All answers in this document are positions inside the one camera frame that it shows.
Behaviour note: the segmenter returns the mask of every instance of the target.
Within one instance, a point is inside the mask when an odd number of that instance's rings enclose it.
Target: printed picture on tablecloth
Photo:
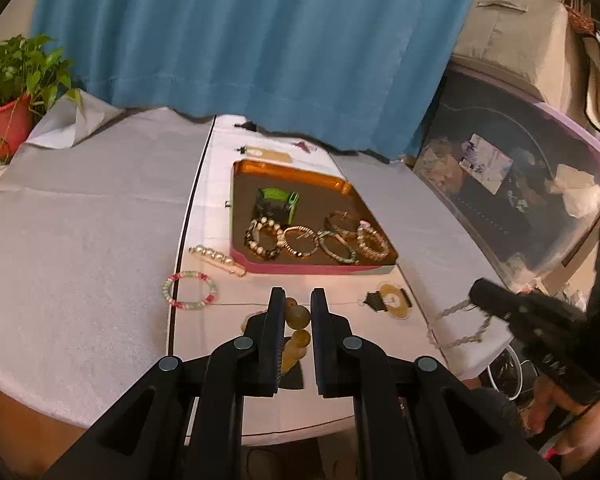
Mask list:
[[[513,161],[476,134],[463,143],[462,149],[460,167],[495,195],[509,173]]]

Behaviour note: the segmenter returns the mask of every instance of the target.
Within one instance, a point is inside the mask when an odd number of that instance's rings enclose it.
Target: blue curtain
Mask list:
[[[348,150],[413,144],[471,0],[38,0],[33,33],[119,107],[245,115]]]

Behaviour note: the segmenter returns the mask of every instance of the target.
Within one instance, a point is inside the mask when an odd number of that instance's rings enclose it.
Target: red flower pot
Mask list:
[[[32,129],[31,96],[22,95],[0,107],[0,158],[13,156]]]

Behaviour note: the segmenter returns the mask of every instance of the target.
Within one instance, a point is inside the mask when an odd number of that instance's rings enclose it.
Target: tray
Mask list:
[[[317,233],[324,229],[325,217],[336,210],[354,212],[367,220],[374,229],[389,241],[389,255],[383,260],[371,260],[358,253],[359,265],[341,265],[318,249],[309,258],[298,259],[282,251],[275,260],[265,261],[244,245],[244,233],[253,213],[256,192],[259,187],[279,187],[297,191],[300,195],[293,225],[303,225]],[[296,170],[256,160],[239,160],[234,163],[231,192],[231,241],[230,254],[248,272],[265,274],[351,274],[357,272],[391,272],[398,253],[386,236],[376,218],[360,198],[356,189],[341,178]],[[352,247],[355,240],[350,240]]]

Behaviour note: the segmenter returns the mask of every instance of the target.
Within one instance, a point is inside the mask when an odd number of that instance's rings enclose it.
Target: hand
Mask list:
[[[534,384],[534,402],[528,416],[528,424],[534,433],[541,433],[554,406],[580,415],[587,408],[575,402],[549,377],[540,376]],[[555,452],[562,456],[562,475],[580,469],[600,448],[600,402],[597,402],[582,418],[571,424],[555,444]]]

